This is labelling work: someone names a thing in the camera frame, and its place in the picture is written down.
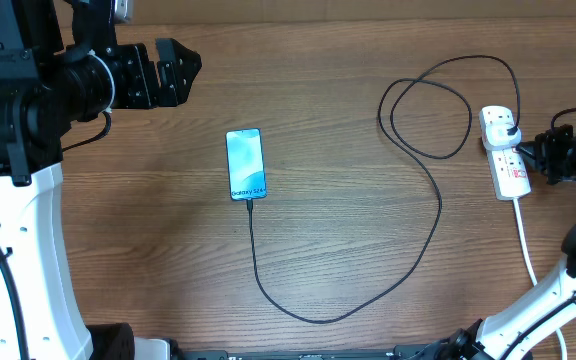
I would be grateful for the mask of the Samsung Galaxy smartphone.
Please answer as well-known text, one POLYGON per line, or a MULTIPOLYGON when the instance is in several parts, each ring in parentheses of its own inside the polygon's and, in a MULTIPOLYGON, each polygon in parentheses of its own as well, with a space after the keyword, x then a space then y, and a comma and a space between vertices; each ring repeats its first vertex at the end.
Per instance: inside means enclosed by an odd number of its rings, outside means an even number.
POLYGON ((262 137, 259 128, 226 133, 229 194, 233 201, 267 196, 262 137))

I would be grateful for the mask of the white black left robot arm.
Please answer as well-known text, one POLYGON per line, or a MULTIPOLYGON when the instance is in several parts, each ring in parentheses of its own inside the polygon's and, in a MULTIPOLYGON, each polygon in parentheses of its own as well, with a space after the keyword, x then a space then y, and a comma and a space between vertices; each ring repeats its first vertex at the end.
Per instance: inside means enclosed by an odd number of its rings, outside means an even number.
POLYGON ((115 27, 127 1, 75 1, 73 43, 50 1, 0 0, 0 358, 179 359, 172 339, 125 323, 88 325, 74 295, 62 229, 62 137, 115 109, 185 103, 202 62, 171 38, 151 61, 115 27))

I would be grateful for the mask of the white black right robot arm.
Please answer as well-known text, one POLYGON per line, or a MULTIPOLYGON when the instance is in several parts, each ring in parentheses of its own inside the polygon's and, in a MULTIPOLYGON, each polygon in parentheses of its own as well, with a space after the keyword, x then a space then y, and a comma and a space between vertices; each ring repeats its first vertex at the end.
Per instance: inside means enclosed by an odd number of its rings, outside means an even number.
MULTIPOLYGON (((550 184, 576 180, 576 130, 551 127, 512 152, 550 184)), ((420 359, 526 359, 530 350, 576 318, 576 224, 562 242, 553 270, 502 312, 429 345, 420 359)))

